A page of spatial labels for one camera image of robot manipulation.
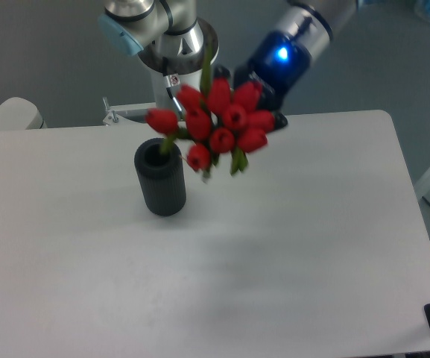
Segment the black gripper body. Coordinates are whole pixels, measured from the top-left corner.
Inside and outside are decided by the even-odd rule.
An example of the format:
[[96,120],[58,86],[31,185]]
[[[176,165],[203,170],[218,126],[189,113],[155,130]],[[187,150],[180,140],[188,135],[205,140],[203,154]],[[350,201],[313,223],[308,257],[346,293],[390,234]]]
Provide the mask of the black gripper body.
[[304,45],[281,31],[270,32],[246,63],[235,69],[233,86],[262,84],[259,109],[280,110],[286,94],[309,69],[312,57]]

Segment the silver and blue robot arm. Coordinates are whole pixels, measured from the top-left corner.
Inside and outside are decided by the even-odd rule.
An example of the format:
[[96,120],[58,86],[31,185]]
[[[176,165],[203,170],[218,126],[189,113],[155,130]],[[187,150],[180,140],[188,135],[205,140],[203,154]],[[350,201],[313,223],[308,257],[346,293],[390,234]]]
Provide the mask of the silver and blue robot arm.
[[149,71],[154,102],[105,102],[103,123],[143,122],[155,107],[182,116],[185,107],[175,97],[181,87],[197,87],[212,75],[226,75],[235,88],[260,81],[264,88],[259,107],[280,110],[293,85],[361,5],[361,1],[289,1],[256,50],[228,71],[215,63],[223,44],[219,29],[200,15],[196,1],[105,1],[98,26],[118,51],[136,57]]

